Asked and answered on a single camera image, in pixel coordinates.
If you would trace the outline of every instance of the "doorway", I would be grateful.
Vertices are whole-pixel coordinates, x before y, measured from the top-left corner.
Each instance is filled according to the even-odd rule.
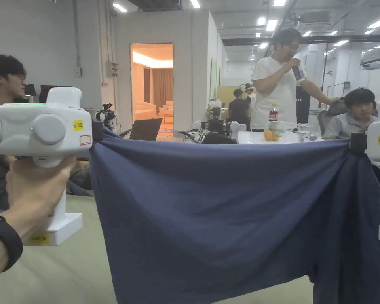
[[[131,47],[133,121],[162,118],[159,136],[173,134],[173,44]]]

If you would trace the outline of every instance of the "gray shirt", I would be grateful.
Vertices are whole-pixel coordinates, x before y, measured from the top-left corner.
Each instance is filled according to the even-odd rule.
[[[361,125],[351,113],[335,116],[329,122],[323,138],[349,139],[353,133],[366,131],[378,118],[371,116],[368,123]]]

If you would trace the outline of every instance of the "navy blue cloth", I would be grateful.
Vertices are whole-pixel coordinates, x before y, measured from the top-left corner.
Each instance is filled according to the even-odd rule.
[[[309,275],[314,304],[380,304],[380,185],[347,141],[121,139],[91,149],[119,304],[207,304]]]

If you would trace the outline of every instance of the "white handheld gripper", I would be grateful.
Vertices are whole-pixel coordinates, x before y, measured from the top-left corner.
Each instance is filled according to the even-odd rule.
[[[46,103],[0,106],[0,154],[33,156],[43,168],[92,146],[91,115],[80,107],[82,92],[74,87],[53,88]],[[26,245],[57,246],[83,226],[81,213],[66,213],[66,189],[48,218],[45,231]]]

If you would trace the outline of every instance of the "black hair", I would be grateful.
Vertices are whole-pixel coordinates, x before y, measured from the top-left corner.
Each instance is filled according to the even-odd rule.
[[[243,94],[243,91],[242,91],[241,89],[236,89],[236,90],[234,91],[234,96],[235,96],[236,98],[242,96],[242,94]]]
[[[8,78],[8,75],[22,75],[27,73],[23,64],[13,56],[0,55],[0,76]]]
[[[362,105],[362,104],[375,104],[376,96],[369,89],[355,89],[349,92],[345,96],[345,105],[347,108],[352,108],[354,105]]]
[[[277,44],[280,44],[281,46],[289,46],[295,39],[298,39],[299,43],[302,43],[303,41],[303,36],[296,29],[287,28],[281,30],[273,37],[274,49],[277,49]]]

